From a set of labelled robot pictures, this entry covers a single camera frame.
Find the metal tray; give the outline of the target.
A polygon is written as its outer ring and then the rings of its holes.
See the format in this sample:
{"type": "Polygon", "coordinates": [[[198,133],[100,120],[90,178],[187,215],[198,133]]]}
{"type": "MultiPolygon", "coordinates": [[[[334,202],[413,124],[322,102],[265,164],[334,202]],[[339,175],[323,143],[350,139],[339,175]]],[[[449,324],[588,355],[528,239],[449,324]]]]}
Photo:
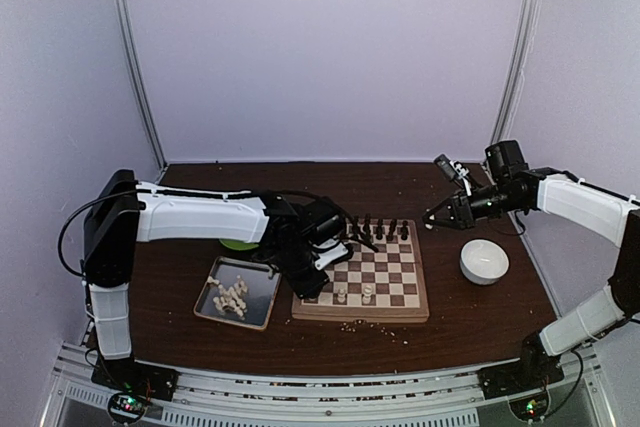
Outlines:
{"type": "Polygon", "coordinates": [[[193,313],[201,319],[264,331],[279,285],[280,274],[266,264],[218,257],[193,313]]]}

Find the white chess king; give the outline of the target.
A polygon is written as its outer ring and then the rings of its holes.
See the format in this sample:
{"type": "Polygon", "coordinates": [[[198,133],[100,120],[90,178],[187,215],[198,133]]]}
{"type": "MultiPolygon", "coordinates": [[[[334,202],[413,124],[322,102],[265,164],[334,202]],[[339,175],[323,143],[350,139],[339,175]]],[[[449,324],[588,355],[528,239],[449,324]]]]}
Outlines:
{"type": "Polygon", "coordinates": [[[374,304],[374,293],[375,293],[375,287],[373,284],[365,284],[362,287],[362,298],[361,298],[361,304],[364,306],[370,306],[374,304]]]}

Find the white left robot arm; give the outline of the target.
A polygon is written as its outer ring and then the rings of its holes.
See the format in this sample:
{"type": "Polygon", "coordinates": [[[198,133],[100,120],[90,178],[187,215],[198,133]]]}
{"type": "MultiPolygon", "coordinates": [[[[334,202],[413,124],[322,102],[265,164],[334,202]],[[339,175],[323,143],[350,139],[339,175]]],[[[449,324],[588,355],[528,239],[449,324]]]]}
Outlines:
{"type": "Polygon", "coordinates": [[[219,240],[253,244],[258,260],[301,300],[328,284],[327,269],[353,253],[346,238],[352,216],[327,196],[270,190],[211,191],[145,182],[121,169],[97,198],[69,215],[83,220],[79,268],[57,254],[84,283],[97,337],[96,374],[127,393],[174,381],[171,369],[146,370],[136,361],[130,333],[129,287],[147,244],[219,240]]]}

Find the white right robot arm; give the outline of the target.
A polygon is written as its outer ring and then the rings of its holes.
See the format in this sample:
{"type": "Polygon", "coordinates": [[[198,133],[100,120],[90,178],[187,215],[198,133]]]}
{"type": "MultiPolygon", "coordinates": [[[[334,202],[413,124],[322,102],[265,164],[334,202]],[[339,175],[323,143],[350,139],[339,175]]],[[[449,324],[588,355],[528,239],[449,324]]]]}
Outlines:
{"type": "Polygon", "coordinates": [[[427,208],[422,223],[458,231],[503,219],[525,222],[525,255],[552,302],[554,317],[525,330],[517,358],[478,375],[495,387],[539,388],[559,380],[563,354],[604,339],[639,316],[639,200],[596,187],[567,170],[530,167],[514,140],[486,148],[484,172],[440,155],[434,164],[455,186],[427,208]]]}

